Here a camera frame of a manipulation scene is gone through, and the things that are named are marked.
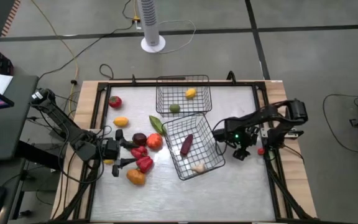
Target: red pepper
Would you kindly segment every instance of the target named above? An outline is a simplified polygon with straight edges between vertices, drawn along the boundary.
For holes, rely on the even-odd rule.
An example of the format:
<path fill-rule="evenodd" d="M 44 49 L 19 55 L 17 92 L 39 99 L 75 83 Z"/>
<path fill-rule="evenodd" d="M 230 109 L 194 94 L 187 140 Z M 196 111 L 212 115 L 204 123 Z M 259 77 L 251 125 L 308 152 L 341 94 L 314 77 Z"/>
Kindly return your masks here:
<path fill-rule="evenodd" d="M 131 154 L 136 158 L 140 159 L 147 156 L 147 149 L 144 146 L 139 146 L 138 148 L 132 149 Z"/>
<path fill-rule="evenodd" d="M 122 100 L 120 97 L 118 96 L 112 96 L 110 97 L 109 99 L 109 105 L 112 107 L 112 108 L 118 108 L 122 105 Z"/>
<path fill-rule="evenodd" d="M 136 165 L 139 167 L 140 171 L 145 174 L 153 166 L 153 160 L 150 156 L 142 157 L 136 161 Z"/>

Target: wooden table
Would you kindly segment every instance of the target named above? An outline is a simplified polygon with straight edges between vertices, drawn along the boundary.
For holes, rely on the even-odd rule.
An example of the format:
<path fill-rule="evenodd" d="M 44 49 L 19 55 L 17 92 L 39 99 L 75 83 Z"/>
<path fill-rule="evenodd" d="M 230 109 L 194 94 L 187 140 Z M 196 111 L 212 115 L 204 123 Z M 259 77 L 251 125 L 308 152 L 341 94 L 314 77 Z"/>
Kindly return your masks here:
<path fill-rule="evenodd" d="M 130 83 L 131 81 L 109 81 L 109 82 L 110 83 L 123 83 L 123 82 Z M 227 81 L 226 80 L 211 80 L 211 82 L 231 82 L 231 81 L 229 81 L 229 80 L 227 80 Z M 239 80 L 238 82 L 265 82 L 269 103 L 274 103 L 274 102 L 283 101 L 283 100 L 287 99 L 282 81 Z M 91 126 L 91 119 L 92 119 L 93 108 L 94 108 L 94 103 L 95 103 L 95 99 L 96 99 L 98 83 L 99 83 L 99 81 L 85 81 L 82 84 L 81 93 L 80 93 L 80 97 L 78 100 L 78 106 L 76 109 L 76 115 L 74 118 L 74 122 L 80 128 L 89 129 Z M 100 97 L 101 103 L 99 104 L 98 116 L 96 117 L 96 127 L 100 127 L 101 114 L 102 114 L 102 110 L 103 110 L 103 102 L 105 99 L 104 93 L 105 93 L 105 91 L 102 93 L 102 95 Z M 261 106 L 263 106 L 264 101 L 263 101 L 262 97 L 260 97 L 260 95 L 259 95 L 259 101 L 260 101 Z M 300 153 L 300 148 L 299 148 L 297 140 L 286 139 L 285 144 Z M 68 147 L 67 153 L 66 153 L 66 158 L 65 158 L 65 166 L 64 166 L 64 169 L 66 172 L 68 170 L 67 169 L 68 161 L 70 160 L 70 157 L 72 154 L 73 154 L 73 150 L 70 147 Z M 312 217 L 316 217 L 316 211 L 314 209 L 314 204 L 313 204 L 313 199 L 312 199 L 311 192 L 310 192 L 308 178 L 306 176 L 305 167 L 303 165 L 302 160 L 294 153 L 292 153 L 288 150 L 285 150 L 285 149 L 280 150 L 280 155 L 281 155 L 281 159 L 282 159 L 282 165 L 283 165 L 283 170 L 284 170 L 285 180 L 287 183 L 288 190 L 294 196 L 296 201 L 302 206 L 302 208 L 305 210 L 306 213 L 308 213 Z M 73 162 L 71 163 L 71 167 L 70 167 L 70 175 L 73 176 L 74 178 L 79 179 L 80 175 L 81 175 L 82 166 L 83 166 L 83 162 L 81 161 L 81 159 L 79 159 L 77 156 L 74 156 Z M 65 189 L 66 189 L 66 187 L 65 187 L 66 177 L 65 176 L 63 176 L 63 183 L 64 184 L 63 184 L 63 189 L 62 189 L 63 190 L 62 191 L 63 192 L 62 193 L 62 202 L 58 208 L 57 216 L 62 212 L 62 208 L 63 208 L 63 198 L 65 196 Z M 51 217 L 58 207 L 61 186 L 62 185 L 59 183 Z M 68 204 L 71 201 L 72 197 L 76 194 L 77 190 L 78 190 L 78 183 L 76 183 L 73 180 L 69 180 L 66 204 Z M 278 190 L 277 188 L 276 188 L 276 190 L 277 190 L 277 195 L 278 195 L 278 203 L 279 203 L 279 207 L 280 207 L 281 216 L 286 217 L 287 215 L 285 213 L 285 206 L 284 206 L 284 200 L 283 200 L 282 194 L 281 194 L 280 190 Z M 87 203 L 87 199 L 88 199 L 88 191 L 89 191 L 89 189 L 87 190 L 87 192 L 85 192 L 85 194 L 83 196 L 83 203 L 81 203 L 81 210 L 80 210 L 80 216 L 79 216 L 80 218 L 85 217 L 86 203 Z"/>

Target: gray floor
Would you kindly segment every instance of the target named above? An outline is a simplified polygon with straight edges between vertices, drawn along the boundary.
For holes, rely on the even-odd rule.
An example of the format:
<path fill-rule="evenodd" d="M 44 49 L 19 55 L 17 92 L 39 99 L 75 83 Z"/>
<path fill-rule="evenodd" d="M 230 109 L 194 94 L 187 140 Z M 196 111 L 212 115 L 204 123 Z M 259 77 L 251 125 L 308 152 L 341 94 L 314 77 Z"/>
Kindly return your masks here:
<path fill-rule="evenodd" d="M 124 0 L 37 2 L 59 34 L 111 32 L 127 24 L 121 15 Z M 258 27 L 358 24 L 358 1 L 263 0 L 252 1 L 252 6 Z M 157 0 L 157 7 L 160 21 L 191 19 L 199 29 L 250 27 L 245 3 L 240 0 Z M 131 7 L 127 14 L 132 15 Z M 52 35 L 52 31 L 31 2 L 23 0 L 8 36 L 31 35 Z M 174 49 L 188 38 L 188 35 L 169 36 L 167 48 Z M 358 95 L 358 30 L 271 32 L 261 33 L 260 38 L 271 78 L 283 80 L 287 96 L 303 100 L 308 109 L 310 120 L 301 127 L 305 135 L 300 138 L 300 146 L 318 216 L 323 220 L 358 223 L 358 154 L 337 144 L 322 112 L 322 101 L 327 94 Z M 190 45 L 167 55 L 144 53 L 140 40 L 127 37 L 100 41 L 79 58 L 80 80 L 105 79 L 99 74 L 101 63 L 110 64 L 116 78 L 129 78 L 132 74 L 157 77 L 194 73 L 225 78 L 233 70 L 237 78 L 263 79 L 250 33 L 196 35 Z M 92 41 L 67 42 L 79 52 Z M 17 73 L 31 75 L 40 75 L 70 59 L 70 54 L 56 40 L 0 42 L 0 51 L 13 61 Z M 67 96 L 73 76 L 74 65 L 70 64 L 43 78 L 39 86 Z M 358 150 L 358 129 L 351 128 L 348 122 L 358 116 L 353 99 L 330 98 L 326 111 L 338 138 Z M 35 111 L 30 114 L 38 116 Z M 26 124 L 22 139 L 49 143 L 50 137 L 41 135 L 47 133 L 43 127 Z M 30 221 L 22 219 L 20 223 Z"/>

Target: wire basket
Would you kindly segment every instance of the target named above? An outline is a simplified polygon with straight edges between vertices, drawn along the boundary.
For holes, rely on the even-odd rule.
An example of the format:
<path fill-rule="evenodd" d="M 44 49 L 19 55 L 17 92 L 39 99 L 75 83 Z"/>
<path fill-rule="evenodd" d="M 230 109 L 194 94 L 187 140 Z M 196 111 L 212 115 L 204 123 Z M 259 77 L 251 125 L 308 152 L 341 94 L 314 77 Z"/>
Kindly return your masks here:
<path fill-rule="evenodd" d="M 213 138 L 211 127 L 202 113 L 185 116 L 163 124 L 167 130 L 165 140 L 170 150 L 173 164 L 179 179 L 188 180 L 203 173 L 192 171 L 192 167 L 205 164 L 206 171 L 222 167 L 225 160 L 220 147 Z M 180 149 L 189 134 L 193 134 L 193 144 L 186 156 Z"/>
<path fill-rule="evenodd" d="M 157 78 L 156 110 L 163 117 L 187 116 L 194 113 L 207 113 L 212 110 L 211 89 L 207 75 L 164 76 Z M 196 96 L 188 99 L 185 93 L 190 88 Z M 180 106 L 179 113 L 172 113 L 172 104 Z"/>

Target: tower fan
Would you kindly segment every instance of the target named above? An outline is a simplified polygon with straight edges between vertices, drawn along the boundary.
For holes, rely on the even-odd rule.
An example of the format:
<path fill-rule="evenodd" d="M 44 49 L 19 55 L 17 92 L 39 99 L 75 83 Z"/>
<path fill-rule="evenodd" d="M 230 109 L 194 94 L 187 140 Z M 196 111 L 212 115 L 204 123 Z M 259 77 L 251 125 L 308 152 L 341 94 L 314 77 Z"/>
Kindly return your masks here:
<path fill-rule="evenodd" d="M 160 52 L 165 47 L 165 39 L 158 32 L 157 13 L 154 0 L 137 0 L 140 19 L 143 23 L 144 38 L 140 45 L 148 53 Z"/>

